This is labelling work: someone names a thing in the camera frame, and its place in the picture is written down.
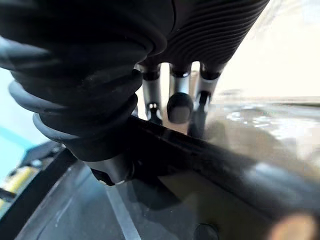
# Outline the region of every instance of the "robotic hand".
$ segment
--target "robotic hand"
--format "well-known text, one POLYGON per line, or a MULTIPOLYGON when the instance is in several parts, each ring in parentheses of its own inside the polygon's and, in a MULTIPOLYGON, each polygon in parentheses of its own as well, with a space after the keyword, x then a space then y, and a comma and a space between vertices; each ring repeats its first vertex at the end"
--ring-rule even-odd
POLYGON ((190 66, 200 61, 195 110, 204 111, 225 64, 267 3, 0 0, 0 67, 11 71, 11 95, 35 112, 34 124, 45 136, 64 144, 98 180, 119 184, 134 172, 130 143, 139 139, 133 140, 127 120, 142 81, 149 119, 161 123, 159 64, 171 64, 168 116, 183 123, 194 108, 187 95, 190 66))

